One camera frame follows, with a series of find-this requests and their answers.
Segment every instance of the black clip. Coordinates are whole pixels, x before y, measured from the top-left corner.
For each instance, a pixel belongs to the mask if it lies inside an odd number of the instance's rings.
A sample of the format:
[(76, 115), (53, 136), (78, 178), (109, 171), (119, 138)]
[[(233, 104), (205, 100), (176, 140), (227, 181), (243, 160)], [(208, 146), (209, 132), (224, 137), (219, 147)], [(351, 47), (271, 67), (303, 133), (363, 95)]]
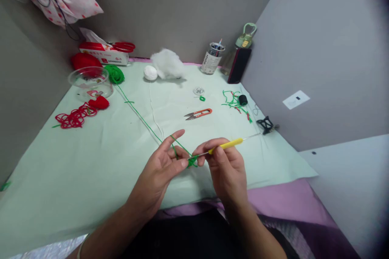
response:
[(261, 127), (263, 127), (263, 135), (266, 135), (272, 131), (275, 130), (276, 127), (279, 127), (279, 125), (274, 125), (270, 119), (269, 116), (266, 116), (264, 119), (260, 119), (256, 121)]

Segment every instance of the red crochet piece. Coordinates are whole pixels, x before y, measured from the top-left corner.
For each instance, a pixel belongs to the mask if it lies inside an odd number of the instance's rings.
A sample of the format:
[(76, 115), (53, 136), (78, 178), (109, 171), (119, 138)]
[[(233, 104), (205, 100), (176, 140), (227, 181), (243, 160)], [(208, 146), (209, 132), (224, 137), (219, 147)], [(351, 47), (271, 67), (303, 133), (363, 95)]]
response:
[(75, 70), (85, 68), (85, 67), (99, 67), (103, 66), (100, 64), (98, 58), (87, 54), (87, 53), (78, 53), (72, 56), (71, 61)]
[(109, 102), (108, 100), (103, 97), (103, 96), (99, 96), (96, 98), (96, 100), (89, 100), (89, 106), (92, 106), (92, 107), (95, 107), (95, 108), (98, 108), (98, 109), (106, 109), (108, 106), (109, 106)]

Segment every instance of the red scissors handle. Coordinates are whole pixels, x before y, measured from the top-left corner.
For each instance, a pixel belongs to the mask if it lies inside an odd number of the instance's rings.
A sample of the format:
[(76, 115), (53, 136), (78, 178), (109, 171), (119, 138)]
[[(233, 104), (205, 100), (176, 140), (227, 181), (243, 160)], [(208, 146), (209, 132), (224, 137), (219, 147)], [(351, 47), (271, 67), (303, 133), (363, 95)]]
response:
[(193, 115), (194, 115), (195, 118), (198, 118), (198, 117), (201, 117), (201, 116), (204, 116), (204, 115), (207, 115), (207, 114), (211, 114), (211, 113), (212, 113), (212, 109), (207, 108), (207, 109), (203, 109), (201, 111), (196, 111), (196, 112), (193, 113)]
[(116, 42), (112, 45), (112, 47), (123, 53), (132, 53), (135, 49), (135, 44), (130, 42)]

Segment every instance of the hand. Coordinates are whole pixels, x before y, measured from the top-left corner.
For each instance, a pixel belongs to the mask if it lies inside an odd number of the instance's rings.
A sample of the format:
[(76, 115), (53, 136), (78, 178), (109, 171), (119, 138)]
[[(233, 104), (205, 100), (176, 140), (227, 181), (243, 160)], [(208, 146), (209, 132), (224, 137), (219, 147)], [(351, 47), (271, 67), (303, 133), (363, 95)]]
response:
[[(184, 133), (185, 130), (181, 129), (172, 136), (178, 139)], [(175, 146), (177, 160), (173, 148), (170, 147), (173, 142), (173, 138), (168, 136), (151, 155), (126, 202), (126, 205), (135, 206), (139, 214), (147, 219), (157, 213), (173, 177), (188, 167), (189, 154), (183, 148)]]
[(242, 155), (235, 147), (223, 150), (219, 145), (229, 140), (217, 138), (209, 140), (196, 148), (193, 155), (199, 155), (215, 148), (213, 155), (206, 154), (197, 159), (202, 167), (208, 161), (216, 194), (224, 207), (242, 208), (248, 205), (247, 180)]

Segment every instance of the yellow crochet hook handle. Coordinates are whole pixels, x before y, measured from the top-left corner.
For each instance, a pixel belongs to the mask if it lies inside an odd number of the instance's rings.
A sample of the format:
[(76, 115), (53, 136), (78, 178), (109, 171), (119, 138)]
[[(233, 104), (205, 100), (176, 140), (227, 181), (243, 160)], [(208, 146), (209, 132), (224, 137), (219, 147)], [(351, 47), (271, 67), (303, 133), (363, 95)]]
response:
[[(233, 141), (230, 141), (228, 143), (225, 143), (225, 144), (221, 144), (220, 146), (222, 147), (222, 149), (226, 149), (226, 148), (231, 148), (232, 146), (236, 146), (237, 144), (241, 144), (243, 143), (243, 139), (242, 138), (239, 138), (239, 139), (236, 139), (236, 140), (233, 140)], [(208, 151), (209, 154), (213, 154), (214, 153), (214, 149), (210, 149)]]

